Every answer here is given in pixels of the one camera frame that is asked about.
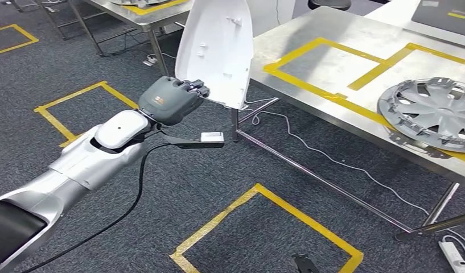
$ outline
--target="black object on floor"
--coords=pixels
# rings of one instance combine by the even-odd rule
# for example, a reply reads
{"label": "black object on floor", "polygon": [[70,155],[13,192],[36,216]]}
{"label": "black object on floor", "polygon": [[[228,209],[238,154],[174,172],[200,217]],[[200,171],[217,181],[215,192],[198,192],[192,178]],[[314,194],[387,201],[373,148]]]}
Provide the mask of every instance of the black object on floor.
{"label": "black object on floor", "polygon": [[306,254],[293,255],[294,262],[298,265],[299,273],[319,273],[319,270],[313,264]]}

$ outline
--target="laptop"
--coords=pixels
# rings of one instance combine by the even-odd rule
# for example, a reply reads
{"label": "laptop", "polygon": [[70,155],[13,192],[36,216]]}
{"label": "laptop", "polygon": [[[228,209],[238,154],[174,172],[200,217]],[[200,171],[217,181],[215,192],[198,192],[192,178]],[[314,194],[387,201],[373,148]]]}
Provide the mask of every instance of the laptop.
{"label": "laptop", "polygon": [[411,20],[465,35],[465,0],[421,0]]}

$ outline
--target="yellow tape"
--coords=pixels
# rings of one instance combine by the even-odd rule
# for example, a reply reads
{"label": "yellow tape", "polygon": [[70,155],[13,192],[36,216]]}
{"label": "yellow tape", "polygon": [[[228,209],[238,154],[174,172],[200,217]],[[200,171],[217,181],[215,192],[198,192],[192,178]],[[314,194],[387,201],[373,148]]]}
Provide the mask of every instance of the yellow tape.
{"label": "yellow tape", "polygon": [[55,116],[48,112],[44,107],[38,106],[34,110],[37,113],[40,113],[43,118],[45,118],[51,125],[53,125],[60,133],[62,133],[67,139],[72,139],[75,137],[72,132],[70,132],[61,122],[59,122]]}
{"label": "yellow tape", "polygon": [[82,90],[76,91],[76,92],[74,92],[74,93],[71,93],[71,94],[69,94],[69,95],[67,95],[67,96],[64,96],[63,98],[59,98],[59,99],[57,99],[56,101],[52,101],[52,102],[50,102],[50,103],[48,103],[48,104],[45,104],[45,105],[43,105],[43,106],[41,106],[41,107],[46,109],[46,108],[49,108],[49,107],[51,107],[51,106],[55,106],[55,105],[57,105],[57,104],[60,104],[60,103],[62,103],[62,102],[64,102],[64,101],[69,100],[70,98],[74,98],[74,97],[76,97],[76,96],[78,96],[78,95],[81,95],[81,94],[83,94],[83,93],[86,93],[86,92],[88,92],[88,91],[90,91],[90,90],[93,90],[93,89],[95,89],[95,88],[101,87],[101,86],[103,86],[103,85],[105,85],[105,84],[106,84],[106,81],[100,81],[100,82],[98,82],[98,83],[96,83],[96,84],[94,84],[94,85],[91,85],[91,86],[89,86],[89,87],[87,87],[87,88],[84,88],[84,89],[82,89]]}
{"label": "yellow tape", "polygon": [[138,105],[133,102],[131,99],[125,97],[122,93],[116,91],[115,89],[113,89],[111,86],[109,86],[107,84],[106,81],[100,81],[96,84],[93,84],[87,88],[84,88],[82,90],[79,90],[79,91],[76,91],[72,94],[69,94],[67,96],[64,96],[62,98],[59,98],[55,101],[52,101],[50,103],[47,103],[43,106],[38,106],[34,112],[37,112],[37,113],[40,113],[49,123],[51,123],[58,131],[60,131],[60,133],[62,133],[66,138],[67,138],[67,141],[63,142],[62,144],[60,144],[60,147],[66,147],[68,146],[70,143],[72,143],[73,141],[75,141],[78,137],[80,137],[82,134],[79,134],[79,135],[74,135],[72,132],[70,132],[60,121],[58,121],[58,119],[56,119],[48,110],[46,110],[47,108],[51,107],[51,106],[55,106],[57,104],[60,104],[64,101],[67,101],[71,98],[74,98],[76,96],[79,96],[83,93],[86,93],[90,90],[93,90],[95,88],[98,88],[98,87],[102,87],[103,89],[105,89],[108,93],[110,93],[111,95],[115,96],[116,98],[118,98],[119,100],[121,100],[122,102],[124,102],[125,104],[127,104],[128,106],[130,106],[131,108],[133,109],[136,109],[138,107]]}
{"label": "yellow tape", "polygon": [[449,16],[460,18],[460,19],[465,19],[465,15],[462,14],[457,14],[457,13],[447,13]]}
{"label": "yellow tape", "polygon": [[61,147],[61,148],[64,148],[64,147],[70,145],[73,141],[75,141],[77,138],[81,137],[81,135],[83,135],[83,134],[84,134],[84,133],[81,133],[81,134],[79,134],[79,135],[75,135],[73,138],[71,138],[71,139],[69,139],[69,140],[63,142],[62,144],[60,144],[60,147]]}
{"label": "yellow tape", "polygon": [[352,82],[348,85],[349,88],[358,91],[363,88],[366,84],[370,83],[374,79],[376,79],[379,75],[383,74],[385,71],[390,69],[392,66],[397,64],[399,61],[403,60],[403,58],[407,57],[408,54],[412,53],[413,50],[410,48],[402,48],[400,51],[395,53],[393,56],[388,58],[387,60],[383,61],[377,67],[370,70],[365,75],[361,76],[356,81]]}
{"label": "yellow tape", "polygon": [[36,43],[38,42],[38,38],[34,37],[33,35],[31,35],[29,32],[27,32],[26,30],[22,29],[21,27],[19,27],[17,24],[12,24],[12,25],[9,25],[9,26],[6,26],[6,27],[0,27],[0,31],[1,30],[5,30],[7,28],[14,28],[15,30],[19,31],[19,33],[21,33],[22,35],[24,35],[26,38],[28,38],[30,41],[29,42],[25,42],[25,43],[22,43],[22,44],[18,44],[18,45],[15,45],[13,47],[9,47],[9,48],[5,48],[5,49],[2,49],[0,50],[0,54],[1,53],[4,53],[4,52],[8,52],[8,51],[11,51],[11,50],[14,50],[14,49],[17,49],[17,48],[20,48],[20,47],[24,47],[24,46],[27,46],[29,44],[33,44],[33,43]]}
{"label": "yellow tape", "polygon": [[169,1],[167,3],[161,4],[161,5],[156,5],[153,7],[149,7],[148,9],[140,9],[139,7],[136,6],[123,6],[124,8],[133,11],[134,13],[138,15],[144,15],[148,13],[153,13],[154,11],[165,9],[166,7],[171,7],[177,4],[185,3],[189,0],[174,0],[174,1]]}
{"label": "yellow tape", "polygon": [[108,93],[114,95],[116,98],[118,98],[119,100],[123,101],[125,104],[127,104],[128,106],[130,106],[131,108],[133,109],[137,109],[138,108],[138,105],[132,101],[131,99],[125,97],[122,93],[116,91],[115,89],[113,89],[111,86],[109,86],[108,84],[103,84],[101,85],[101,87],[103,87],[103,89],[105,89],[106,91],[108,91]]}
{"label": "yellow tape", "polygon": [[267,197],[269,200],[286,210],[287,212],[291,213],[292,215],[296,216],[298,219],[303,221],[306,225],[311,227],[312,229],[319,232],[321,235],[325,236],[335,245],[346,251],[349,255],[351,255],[350,259],[346,262],[346,264],[341,268],[339,271],[340,273],[351,273],[358,267],[358,265],[363,260],[363,253],[352,247],[348,244],[345,240],[339,238],[336,234],[326,229],[320,223],[314,221],[312,218],[307,216],[306,214],[302,213],[297,208],[293,207],[279,196],[275,195],[273,192],[266,189],[261,184],[256,184],[246,193],[244,193],[241,197],[239,197],[236,201],[234,201],[230,206],[228,206],[224,211],[219,213],[216,217],[210,220],[207,224],[201,227],[197,232],[195,232],[192,236],[187,238],[183,243],[181,243],[175,250],[175,252],[170,255],[170,258],[174,260],[174,262],[182,268],[185,273],[200,273],[197,268],[190,263],[183,254],[190,249],[195,243],[197,243],[200,239],[204,238],[212,229],[214,229],[224,218],[234,209],[243,205],[247,201],[249,201],[253,196],[257,193],[260,193]]}
{"label": "yellow tape", "polygon": [[[299,79],[299,78],[296,78],[290,74],[287,74],[283,71],[280,71],[279,68],[296,59],[297,57],[301,56],[302,54],[308,52],[309,50],[315,48],[316,46],[320,45],[320,44],[336,44],[335,42],[333,41],[329,41],[328,43],[325,43],[324,40],[326,40],[325,38],[316,38],[315,40],[299,47],[298,49],[292,51],[292,52],[289,52],[288,54],[284,55],[284,57],[282,57],[281,59],[279,59],[278,61],[274,62],[274,63],[271,63],[271,64],[266,64],[264,66],[264,71],[275,76],[275,77],[278,77],[280,78],[281,80],[283,81],[286,81],[286,82],[289,82],[290,84],[292,85],[295,85],[299,88],[302,88],[302,89],[305,89],[305,90],[308,90],[309,92],[311,93],[314,93],[318,96],[321,96],[329,101],[332,101],[338,105],[341,105],[349,110],[352,110],[364,117],[367,117],[375,122],[378,122],[379,124],[385,126],[385,127],[388,127],[392,130],[394,130],[394,128],[390,125],[390,123],[388,123],[385,118],[383,118],[383,116],[381,114],[378,114],[376,112],[373,112],[373,111],[370,111],[368,109],[365,109],[357,104],[354,104],[353,102],[350,102],[348,100],[346,100],[343,96],[338,96],[338,95],[335,95],[335,94],[332,94],[330,92],[327,92],[317,86],[314,86],[312,84],[309,84],[307,82],[304,82],[303,80]],[[366,84],[370,83],[372,80],[374,80],[376,77],[378,77],[381,73],[384,73],[386,70],[388,70],[388,68],[394,66],[395,64],[397,64],[398,62],[400,62],[403,58],[405,58],[406,56],[408,56],[408,54],[412,53],[414,50],[420,50],[420,51],[424,51],[424,52],[427,52],[427,53],[430,53],[430,54],[433,54],[435,56],[439,56],[439,57],[442,57],[444,59],[447,59],[447,60],[451,60],[451,61],[454,61],[456,63],[459,63],[459,64],[464,64],[465,65],[465,59],[462,59],[462,58],[459,58],[459,57],[456,57],[456,56],[452,56],[452,55],[449,55],[449,54],[446,54],[446,53],[443,53],[443,52],[440,52],[440,51],[436,51],[434,49],[431,49],[431,48],[427,48],[427,47],[424,47],[422,45],[418,45],[418,44],[413,44],[413,43],[409,43],[407,44],[404,48],[402,48],[401,50],[399,50],[397,53],[395,53],[394,55],[392,55],[390,58],[386,59],[386,60],[383,60],[383,59],[379,59],[377,58],[375,61],[377,61],[378,63],[380,63],[377,67],[373,68],[371,71],[367,72],[365,75],[361,76],[358,80],[354,81],[353,83],[351,83],[349,85],[350,88],[352,88],[353,90],[359,90],[361,87],[365,86]],[[352,54],[356,54],[358,56],[367,56],[369,60],[373,60],[369,55],[366,55],[366,53],[363,53],[363,52],[360,52],[360,51],[357,51],[356,53],[354,53],[355,51],[354,50],[351,50],[350,48],[348,48],[348,52],[349,53],[352,53]],[[465,162],[465,153],[461,153],[461,152],[451,152],[451,151],[445,151],[445,150],[440,150],[442,151],[444,154],[447,154],[447,155],[450,155],[452,157],[455,157],[457,159],[460,159],[462,161]]]}
{"label": "yellow tape", "polygon": [[259,191],[262,195],[267,197],[272,202],[276,203],[278,206],[286,210],[287,212],[291,213],[292,215],[296,216],[297,219],[303,221],[306,225],[310,226],[312,229],[319,232],[322,236],[325,236],[328,240],[333,242],[342,250],[346,251],[351,258],[348,262],[341,268],[339,272],[347,273],[347,272],[354,272],[354,270],[360,265],[361,261],[363,260],[363,253],[359,252],[356,248],[352,247],[349,243],[345,240],[339,238],[336,234],[329,231],[326,227],[321,225],[320,223],[314,221],[311,217],[307,216],[306,214],[302,213],[299,209],[293,207],[288,202],[284,201],[279,196],[273,194],[271,191],[266,189],[261,184],[256,184],[255,189]]}

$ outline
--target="metal rod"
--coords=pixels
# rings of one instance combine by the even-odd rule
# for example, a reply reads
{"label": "metal rod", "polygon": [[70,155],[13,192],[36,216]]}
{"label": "metal rod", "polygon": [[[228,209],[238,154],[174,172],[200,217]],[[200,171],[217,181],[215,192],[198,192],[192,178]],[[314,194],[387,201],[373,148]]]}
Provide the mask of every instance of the metal rod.
{"label": "metal rod", "polygon": [[232,141],[238,142],[239,135],[237,134],[237,130],[239,130],[239,110],[232,108],[231,109],[231,117],[232,117]]}
{"label": "metal rod", "polygon": [[51,16],[50,12],[48,12],[48,10],[43,6],[43,4],[41,3],[41,0],[37,0],[37,1],[36,1],[36,4],[37,4],[38,7],[39,7],[40,9],[42,9],[43,12],[46,14],[46,16],[48,17],[49,22],[51,23],[51,25],[53,26],[53,28],[55,29],[55,31],[58,32],[58,34],[61,36],[61,38],[62,38],[63,40],[66,40],[66,36],[63,34],[63,32],[61,31],[61,29],[58,27],[58,25],[56,24],[55,19],[53,18],[53,16]]}
{"label": "metal rod", "polygon": [[267,107],[271,106],[272,104],[276,103],[279,101],[279,98],[274,98],[270,101],[268,101],[267,103],[259,106],[257,109],[254,109],[254,111],[248,113],[246,116],[244,116],[243,118],[239,119],[239,124],[245,122],[246,120],[248,120],[249,118],[251,118],[252,116],[256,115],[257,113],[259,113],[260,111],[263,111],[265,110]]}
{"label": "metal rod", "polygon": [[132,32],[132,31],[135,31],[135,30],[137,30],[137,29],[136,29],[136,28],[130,28],[130,29],[128,29],[128,30],[124,30],[124,31],[119,32],[119,33],[117,33],[117,34],[115,34],[115,35],[112,35],[112,36],[110,36],[110,37],[107,37],[107,38],[103,38],[103,39],[101,39],[101,40],[98,40],[98,41],[97,41],[97,44],[106,42],[106,41],[108,41],[108,40],[112,40],[113,38],[116,38],[116,37],[125,35],[125,34],[127,34],[128,32]]}
{"label": "metal rod", "polygon": [[425,222],[423,222],[422,226],[431,225],[437,220],[445,206],[447,206],[450,199],[452,199],[452,196],[455,194],[459,186],[460,184],[455,182],[450,184],[447,191],[445,191],[442,198],[438,201],[438,203],[431,211],[430,215],[427,217],[427,219],[425,219]]}
{"label": "metal rod", "polygon": [[11,2],[11,4],[13,4],[14,8],[15,8],[18,12],[20,12],[20,13],[23,12],[23,10],[22,10],[21,7],[18,5],[18,3],[16,3],[16,0],[9,0],[9,2]]}
{"label": "metal rod", "polygon": [[182,23],[179,23],[179,22],[174,22],[174,24],[176,24],[176,25],[179,26],[179,27],[186,27],[185,24],[182,24]]}
{"label": "metal rod", "polygon": [[85,32],[87,33],[87,36],[88,38],[90,38],[90,40],[92,41],[93,43],[93,46],[95,47],[96,51],[97,51],[97,54],[100,55],[100,56],[103,56],[103,51],[101,50],[100,46],[97,44],[95,38],[93,37],[93,34],[91,33],[90,29],[88,28],[87,24],[85,23],[85,21],[83,20],[83,18],[81,17],[81,14],[80,12],[78,11],[78,9],[76,8],[74,2],[74,0],[68,0],[68,3],[69,3],[69,6],[71,7],[71,9],[73,10],[73,13],[75,14],[76,16],[76,19],[78,19],[78,22],[80,22],[80,25],[82,26],[82,28],[85,30]]}
{"label": "metal rod", "polygon": [[155,36],[155,32],[153,29],[150,29],[149,31],[147,31],[147,33],[150,38],[150,44],[152,46],[152,50],[155,53],[155,58],[158,61],[160,71],[162,72],[163,76],[168,76],[168,70],[167,70],[167,67],[165,66],[165,61],[163,60],[162,51],[160,50],[160,44],[157,41],[157,36]]}
{"label": "metal rod", "polygon": [[411,239],[416,236],[431,234],[437,231],[454,228],[460,225],[465,225],[465,214],[435,224],[419,227],[418,229],[414,229],[410,232],[399,233],[395,236],[395,238],[399,241],[404,241],[406,239]]}
{"label": "metal rod", "polygon": [[[83,17],[83,20],[88,20],[90,18],[99,16],[99,15],[104,15],[104,14],[106,14],[106,13],[97,13],[97,14],[93,14],[93,15],[88,15],[88,16]],[[75,20],[71,20],[71,21],[69,21],[67,23],[58,24],[57,27],[66,27],[66,26],[69,26],[70,24],[76,24],[78,22],[79,22],[78,19],[75,19]]]}
{"label": "metal rod", "polygon": [[261,141],[259,141],[258,139],[248,135],[247,133],[241,131],[241,130],[237,130],[237,133],[239,133],[240,135],[242,135],[243,137],[245,137],[246,139],[254,142],[255,144],[259,145],[261,148],[265,149],[266,151],[272,153],[273,155],[279,157],[280,159],[286,161],[287,163],[289,163],[291,166],[301,170],[302,172],[306,173],[307,175],[309,176],[312,176],[316,179],[318,179],[319,181],[321,181],[322,183],[326,184],[327,186],[333,188],[334,190],[338,191],[339,193],[341,193],[342,195],[350,198],[351,200],[353,200],[355,203],[361,205],[363,208],[366,208],[368,209],[370,212],[380,216],[381,218],[387,220],[388,222],[394,224],[395,226],[397,226],[398,228],[402,229],[403,231],[409,233],[411,232],[411,228],[408,227],[407,225],[403,224],[402,222],[399,222],[398,220],[394,219],[393,217],[387,215],[386,213],[382,212],[381,210],[375,208],[374,206],[366,203],[365,201],[359,199],[358,197],[356,197],[355,195],[347,192],[346,190],[342,189],[341,187],[338,187],[337,185],[333,184],[332,182],[329,182],[323,178],[321,178],[320,176],[318,176],[317,174],[313,173],[312,171],[310,171],[309,169],[307,169],[306,167],[300,165],[299,163],[293,161],[292,159],[288,158],[287,156],[284,156],[283,154],[281,154],[280,152],[276,151],[275,149],[267,146],[266,144],[262,143]]}

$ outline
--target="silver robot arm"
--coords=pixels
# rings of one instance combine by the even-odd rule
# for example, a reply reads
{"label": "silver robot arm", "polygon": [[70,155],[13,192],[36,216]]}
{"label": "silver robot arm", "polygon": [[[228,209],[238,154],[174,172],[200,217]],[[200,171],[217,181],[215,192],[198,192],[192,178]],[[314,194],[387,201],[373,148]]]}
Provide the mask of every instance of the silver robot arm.
{"label": "silver robot arm", "polygon": [[64,148],[47,172],[0,196],[0,272],[12,271],[87,193],[141,158],[145,134],[155,125],[179,123],[208,93],[203,82],[162,77],[140,97],[139,109],[91,128]]}

